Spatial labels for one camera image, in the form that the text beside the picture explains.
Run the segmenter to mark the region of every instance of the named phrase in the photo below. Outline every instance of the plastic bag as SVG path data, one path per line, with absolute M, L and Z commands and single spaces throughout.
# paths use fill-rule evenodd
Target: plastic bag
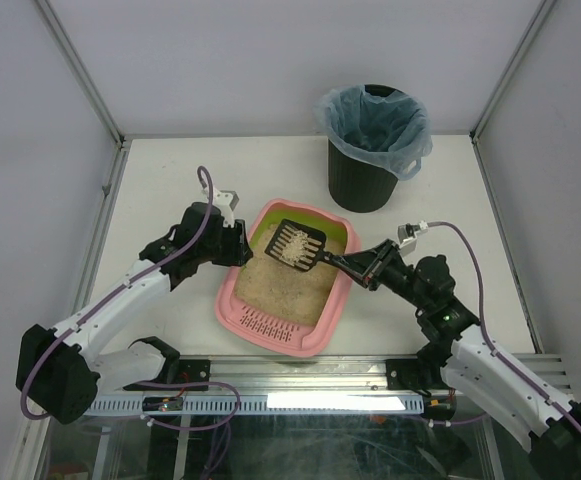
M 399 180 L 414 177 L 421 157 L 432 151 L 426 108 L 398 90 L 378 97 L 364 85 L 336 88 L 321 97 L 313 112 L 319 128 L 343 154 L 385 168 Z

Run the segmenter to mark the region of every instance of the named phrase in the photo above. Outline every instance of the pink litter box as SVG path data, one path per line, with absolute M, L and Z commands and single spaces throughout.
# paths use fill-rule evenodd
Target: pink litter box
M 270 225 L 278 224 L 284 218 L 323 230 L 329 238 L 345 245 L 345 253 L 361 248 L 359 236 L 347 220 L 319 208 L 282 199 L 271 200 L 263 208 L 250 229 L 250 245 L 256 245 Z M 268 315 L 237 298 L 234 288 L 239 272 L 238 268 L 228 271 L 217 295 L 215 312 L 224 327 L 255 345 L 295 357 L 310 357 L 326 347 L 352 286 L 352 280 L 346 274 L 337 274 L 317 324 L 307 326 Z

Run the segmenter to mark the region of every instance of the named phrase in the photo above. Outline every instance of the white table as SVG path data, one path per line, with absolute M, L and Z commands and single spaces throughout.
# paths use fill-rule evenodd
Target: white table
M 247 225 L 275 197 L 299 201 L 350 220 L 364 248 L 395 236 L 396 227 L 419 220 L 456 223 L 481 264 L 486 316 L 494 338 L 514 353 L 534 352 L 494 215 L 467 136 L 436 136 L 421 172 L 399 182 L 389 203 L 370 214 L 339 207 L 327 188 L 324 137 L 190 138 L 134 140 L 107 235 L 94 295 L 115 282 L 144 246 L 178 223 L 186 207 L 202 199 L 196 167 L 205 165 L 221 189 L 236 190 L 236 215 Z M 416 263 L 443 253 L 457 282 L 457 296 L 476 312 L 477 285 L 468 253 L 448 229 L 433 229 L 406 257 Z M 177 290 L 141 313 L 106 351 L 156 335 L 184 355 L 267 355 L 223 328 L 214 301 L 226 270 L 204 265 Z M 412 354 L 426 343 L 414 309 L 387 289 L 353 286 L 328 355 Z

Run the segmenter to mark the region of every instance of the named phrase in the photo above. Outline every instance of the cable connector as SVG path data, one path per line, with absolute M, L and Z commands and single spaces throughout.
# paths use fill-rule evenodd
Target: cable connector
M 202 184 L 201 192 L 206 199 L 210 199 L 210 191 L 207 185 Z M 237 195 L 237 192 L 234 190 L 219 190 L 215 188 L 213 197 L 212 204 L 221 212 L 223 226 L 234 227 L 234 209 L 239 203 L 239 195 Z
M 423 220 L 419 223 L 406 223 L 397 227 L 397 243 L 402 256 L 414 252 L 417 245 L 417 237 L 426 233 L 428 228 L 428 224 Z

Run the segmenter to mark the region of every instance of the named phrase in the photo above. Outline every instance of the black litter scoop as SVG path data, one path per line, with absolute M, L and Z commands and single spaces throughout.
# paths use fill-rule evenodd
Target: black litter scoop
M 266 254 L 300 272 L 311 270 L 317 262 L 337 266 L 339 255 L 324 250 L 326 234 L 292 220 L 282 220 L 266 247 Z
M 391 262 L 403 264 L 399 248 L 392 240 L 385 240 L 369 250 L 344 255 L 326 251 L 325 244 L 325 232 L 284 219 L 266 246 L 265 253 L 300 272 L 310 271 L 318 262 L 327 263 L 369 290 L 379 287 L 377 278 L 384 272 L 392 276 L 391 269 L 386 270 Z

